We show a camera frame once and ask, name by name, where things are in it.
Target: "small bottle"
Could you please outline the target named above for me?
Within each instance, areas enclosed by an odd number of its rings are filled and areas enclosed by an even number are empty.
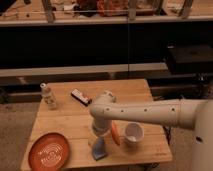
[[[51,88],[48,87],[45,83],[41,83],[40,87],[41,87],[41,96],[43,97],[48,108],[51,110],[56,109],[57,102]]]

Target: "wooden table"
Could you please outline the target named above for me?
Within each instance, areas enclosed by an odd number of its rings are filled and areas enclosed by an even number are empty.
[[[39,137],[49,132],[61,133],[69,141],[71,156],[64,166],[65,168],[171,161],[172,155],[161,126],[142,124],[145,136],[138,150],[135,151],[128,148],[123,142],[124,127],[128,123],[126,121],[115,121],[121,138],[121,146],[117,146],[110,135],[107,136],[105,138],[106,151],[109,155],[104,159],[95,161],[91,155],[91,148],[88,146],[92,122],[89,108],[70,96],[70,92],[74,88],[78,88],[93,99],[103,90],[110,90],[116,95],[118,103],[151,101],[152,95],[146,80],[70,82],[48,85],[56,96],[58,109],[50,111],[44,101],[41,101],[23,157],[21,170],[30,170],[28,165],[30,148]]]

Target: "plate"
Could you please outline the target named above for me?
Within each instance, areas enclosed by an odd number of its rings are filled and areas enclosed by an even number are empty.
[[[33,171],[57,171],[69,157],[69,144],[59,133],[40,137],[32,146],[28,161]]]

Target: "gray floor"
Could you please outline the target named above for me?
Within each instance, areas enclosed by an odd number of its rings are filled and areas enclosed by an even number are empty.
[[[0,171],[19,170],[38,106],[39,103],[0,104]],[[153,171],[188,171],[193,138],[191,131],[173,129],[171,141],[173,161],[160,164]],[[95,170],[139,171],[142,168],[122,166]]]

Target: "cup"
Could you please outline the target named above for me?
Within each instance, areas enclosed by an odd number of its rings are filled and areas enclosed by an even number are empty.
[[[124,141],[130,147],[136,147],[143,139],[144,132],[139,123],[129,123],[124,131]]]

